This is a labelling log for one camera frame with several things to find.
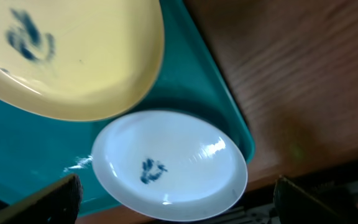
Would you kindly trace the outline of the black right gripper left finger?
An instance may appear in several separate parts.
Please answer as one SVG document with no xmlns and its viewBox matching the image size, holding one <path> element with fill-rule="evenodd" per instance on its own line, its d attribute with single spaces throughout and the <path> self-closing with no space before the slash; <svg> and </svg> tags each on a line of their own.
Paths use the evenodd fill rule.
<svg viewBox="0 0 358 224">
<path fill-rule="evenodd" d="M 83 187 L 76 174 L 70 174 L 25 199 L 0 210 L 0 224 L 69 223 L 78 217 Z"/>
</svg>

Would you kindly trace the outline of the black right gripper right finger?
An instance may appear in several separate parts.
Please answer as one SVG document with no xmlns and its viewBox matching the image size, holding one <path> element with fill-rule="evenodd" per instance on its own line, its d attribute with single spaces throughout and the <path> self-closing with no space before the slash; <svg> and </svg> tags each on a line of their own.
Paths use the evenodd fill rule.
<svg viewBox="0 0 358 224">
<path fill-rule="evenodd" d="M 281 176 L 273 204 L 281 224 L 358 224 L 358 209 L 346 190 L 319 194 Z"/>
</svg>

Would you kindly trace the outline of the light blue plate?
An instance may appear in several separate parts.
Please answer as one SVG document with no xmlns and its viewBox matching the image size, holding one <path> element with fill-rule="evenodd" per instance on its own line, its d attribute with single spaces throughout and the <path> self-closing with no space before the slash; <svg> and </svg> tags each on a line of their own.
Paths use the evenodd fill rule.
<svg viewBox="0 0 358 224">
<path fill-rule="evenodd" d="M 106 192 L 152 218 L 193 222 L 232 207 L 244 193 L 244 156 L 220 129 L 188 114 L 148 110 L 108 124 L 91 151 Z"/>
</svg>

